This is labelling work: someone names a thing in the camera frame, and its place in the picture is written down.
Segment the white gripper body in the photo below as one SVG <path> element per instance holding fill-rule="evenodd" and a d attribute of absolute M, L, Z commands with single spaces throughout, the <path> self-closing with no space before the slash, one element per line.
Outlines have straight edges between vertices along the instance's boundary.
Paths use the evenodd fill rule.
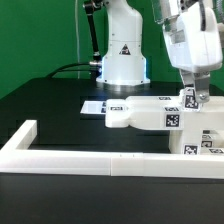
<path fill-rule="evenodd" d="M 193 4 L 172 31 L 163 31 L 171 65 L 192 73 L 220 69 L 223 54 L 215 13 L 209 4 Z"/>

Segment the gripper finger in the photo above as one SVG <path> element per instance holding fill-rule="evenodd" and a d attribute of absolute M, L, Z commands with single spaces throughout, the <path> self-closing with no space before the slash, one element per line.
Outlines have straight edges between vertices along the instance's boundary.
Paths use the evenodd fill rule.
<path fill-rule="evenodd" d="M 193 80 L 193 73 L 190 71 L 180 69 L 180 76 L 184 87 L 193 87 L 194 80 Z"/>
<path fill-rule="evenodd" d="M 194 74 L 194 89 L 195 99 L 198 103 L 206 103 L 210 99 L 210 73 L 195 73 Z"/>

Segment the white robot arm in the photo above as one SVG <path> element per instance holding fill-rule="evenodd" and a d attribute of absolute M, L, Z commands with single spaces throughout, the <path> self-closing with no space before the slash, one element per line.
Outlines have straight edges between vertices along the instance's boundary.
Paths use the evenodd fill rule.
<path fill-rule="evenodd" d="M 223 54 L 213 0 L 151 0 L 162 26 L 170 63 L 198 103 L 209 100 L 210 73 L 222 67 Z M 108 51 L 102 58 L 101 85 L 120 89 L 148 84 L 141 52 L 142 16 L 127 0 L 103 0 L 108 14 Z"/>

